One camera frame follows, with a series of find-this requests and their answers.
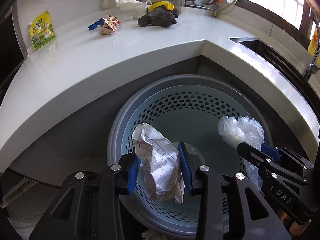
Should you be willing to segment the yellow green refill pouch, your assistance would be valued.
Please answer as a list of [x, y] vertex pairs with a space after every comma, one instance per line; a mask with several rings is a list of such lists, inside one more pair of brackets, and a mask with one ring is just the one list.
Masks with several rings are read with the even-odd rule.
[[29, 35], [34, 50], [42, 48], [55, 38], [51, 16], [48, 11], [34, 18], [29, 27]]

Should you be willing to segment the clear plastic bag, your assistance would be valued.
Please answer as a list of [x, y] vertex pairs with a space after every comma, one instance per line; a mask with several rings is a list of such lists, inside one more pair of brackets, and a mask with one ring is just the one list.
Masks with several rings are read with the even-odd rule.
[[[240, 116], [237, 119], [233, 116], [223, 116], [218, 124], [218, 133], [223, 141], [234, 149], [245, 142], [261, 150], [261, 145], [265, 142], [263, 127], [257, 120], [248, 116]], [[245, 159], [242, 162], [250, 182], [261, 192], [263, 180], [258, 174], [259, 169]]]

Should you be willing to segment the grey perforated trash bin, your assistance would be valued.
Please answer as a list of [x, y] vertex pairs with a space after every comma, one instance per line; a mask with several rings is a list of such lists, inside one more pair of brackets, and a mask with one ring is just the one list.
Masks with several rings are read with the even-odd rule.
[[[264, 129], [265, 142], [272, 145], [268, 126], [243, 94], [230, 85], [199, 75], [175, 75], [155, 81], [133, 94], [118, 112], [112, 125], [107, 163], [117, 163], [135, 150], [132, 133], [142, 123], [150, 124], [173, 145], [184, 142], [188, 152], [220, 174], [232, 176], [246, 168], [236, 150], [218, 133], [223, 116], [247, 116]], [[183, 203], [151, 198], [144, 176], [138, 175], [133, 193], [121, 196], [121, 203], [139, 222], [177, 239], [194, 239], [200, 198], [185, 193]]]

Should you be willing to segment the yellow detergent bottle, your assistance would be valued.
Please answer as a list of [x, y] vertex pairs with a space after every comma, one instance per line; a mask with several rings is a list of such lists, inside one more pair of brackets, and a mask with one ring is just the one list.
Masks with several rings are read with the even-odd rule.
[[310, 33], [310, 43], [308, 45], [308, 53], [313, 56], [316, 52], [317, 48], [317, 38], [318, 38], [318, 31], [317, 31], [318, 24], [313, 22], [311, 33]]

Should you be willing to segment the chrome sink faucet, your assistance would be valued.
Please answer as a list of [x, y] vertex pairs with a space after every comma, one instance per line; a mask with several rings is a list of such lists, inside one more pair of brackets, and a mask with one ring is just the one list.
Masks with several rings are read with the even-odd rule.
[[319, 66], [317, 66], [318, 64], [318, 58], [319, 58], [319, 20], [316, 17], [315, 13], [313, 12], [312, 9], [310, 9], [309, 12], [309, 16], [312, 19], [313, 22], [318, 24], [317, 27], [317, 31], [318, 31], [318, 38], [317, 38], [317, 48], [316, 48], [316, 52], [314, 53], [314, 55], [312, 56], [312, 59], [309, 63], [309, 65], [306, 67], [304, 73], [303, 73], [303, 77], [305, 81], [309, 81], [310, 77], [313, 74], [317, 74], [319, 72]]

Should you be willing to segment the yellow plastic lid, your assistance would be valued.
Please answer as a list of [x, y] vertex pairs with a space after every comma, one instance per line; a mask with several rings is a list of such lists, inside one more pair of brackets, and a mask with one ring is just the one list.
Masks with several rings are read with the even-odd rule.
[[165, 6], [166, 9], [168, 10], [173, 10], [174, 9], [174, 5], [168, 1], [160, 1], [157, 3], [153, 3], [152, 5], [150, 5], [148, 7], [148, 12], [151, 12], [152, 10], [158, 8], [158, 7], [162, 7]]

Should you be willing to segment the black kitchen sink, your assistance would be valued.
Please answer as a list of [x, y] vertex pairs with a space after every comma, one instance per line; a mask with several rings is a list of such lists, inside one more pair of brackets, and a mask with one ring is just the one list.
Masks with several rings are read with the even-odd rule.
[[276, 50], [254, 37], [229, 39], [243, 45], [276, 67], [297, 88], [313, 111], [319, 112], [319, 97], [316, 92], [304, 80], [302, 74]]

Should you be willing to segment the window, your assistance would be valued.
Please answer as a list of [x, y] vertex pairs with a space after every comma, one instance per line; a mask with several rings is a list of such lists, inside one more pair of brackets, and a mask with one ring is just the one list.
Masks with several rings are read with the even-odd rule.
[[305, 0], [238, 0], [236, 5], [276, 24], [296, 39], [309, 40], [314, 30]]

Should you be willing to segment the red white snack wrapper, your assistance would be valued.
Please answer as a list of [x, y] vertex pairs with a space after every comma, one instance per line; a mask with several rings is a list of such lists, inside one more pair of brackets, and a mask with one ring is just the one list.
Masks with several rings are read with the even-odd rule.
[[102, 18], [102, 20], [103, 23], [100, 27], [100, 35], [109, 35], [115, 33], [117, 27], [121, 24], [119, 18], [109, 14], [107, 14], [105, 18]]

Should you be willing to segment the white tissue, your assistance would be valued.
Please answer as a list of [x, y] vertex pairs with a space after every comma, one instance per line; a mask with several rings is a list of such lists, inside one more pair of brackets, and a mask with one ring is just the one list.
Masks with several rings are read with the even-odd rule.
[[119, 9], [131, 10], [137, 8], [143, 3], [137, 0], [115, 0], [115, 4]]

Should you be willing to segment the dark grey cloth rag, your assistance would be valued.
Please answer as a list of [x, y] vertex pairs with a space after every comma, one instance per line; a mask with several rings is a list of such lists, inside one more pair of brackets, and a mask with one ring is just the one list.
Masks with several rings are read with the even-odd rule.
[[144, 16], [138, 19], [137, 23], [140, 27], [158, 26], [168, 28], [177, 23], [180, 12], [178, 9], [169, 10], [164, 5], [156, 7]]

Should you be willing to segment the white grid paper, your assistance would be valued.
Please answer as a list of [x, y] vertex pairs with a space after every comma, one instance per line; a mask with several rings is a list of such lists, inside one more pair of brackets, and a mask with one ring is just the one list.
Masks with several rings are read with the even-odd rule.
[[135, 128], [132, 140], [151, 199], [157, 202], [173, 199], [182, 204], [185, 185], [178, 149], [147, 123]]

